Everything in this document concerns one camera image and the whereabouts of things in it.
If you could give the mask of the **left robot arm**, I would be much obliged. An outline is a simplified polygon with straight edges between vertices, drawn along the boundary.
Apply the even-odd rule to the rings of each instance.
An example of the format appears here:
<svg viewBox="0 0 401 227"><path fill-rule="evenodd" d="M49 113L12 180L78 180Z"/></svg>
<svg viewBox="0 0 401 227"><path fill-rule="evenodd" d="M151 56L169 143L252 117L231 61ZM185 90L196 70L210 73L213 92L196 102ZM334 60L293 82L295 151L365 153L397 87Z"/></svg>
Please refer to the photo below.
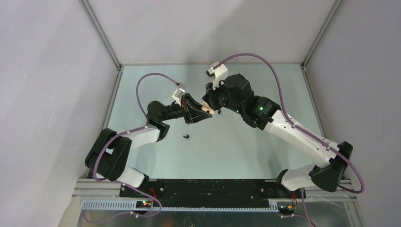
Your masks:
<svg viewBox="0 0 401 227"><path fill-rule="evenodd" d="M101 175L101 181L130 185L134 194L144 197L149 192L148 176L127 164L131 149L164 139L170 129L164 121L183 118L186 124L193 124L213 114L207 103L198 103L189 93L170 105L152 101L147 107L144 126L120 133L103 129L85 159L85 166L95 175Z"/></svg>

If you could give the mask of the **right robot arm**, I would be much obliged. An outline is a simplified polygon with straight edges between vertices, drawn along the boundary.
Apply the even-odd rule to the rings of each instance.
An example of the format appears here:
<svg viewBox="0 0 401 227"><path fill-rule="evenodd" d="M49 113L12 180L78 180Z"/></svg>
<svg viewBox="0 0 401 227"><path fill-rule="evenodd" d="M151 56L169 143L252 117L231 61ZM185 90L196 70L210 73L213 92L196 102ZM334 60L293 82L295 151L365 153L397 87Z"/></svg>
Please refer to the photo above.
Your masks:
<svg viewBox="0 0 401 227"><path fill-rule="evenodd" d="M208 83L202 99L214 111L224 107L240 114L250 127L278 136L312 160L308 166L281 171L275 184L279 197L286 198L305 187L317 186L327 192L334 192L339 187L348 167L344 158L352 154L351 144L338 144L303 129L297 121L285 117L280 105L255 95L250 82L241 74L227 77L217 87Z"/></svg>

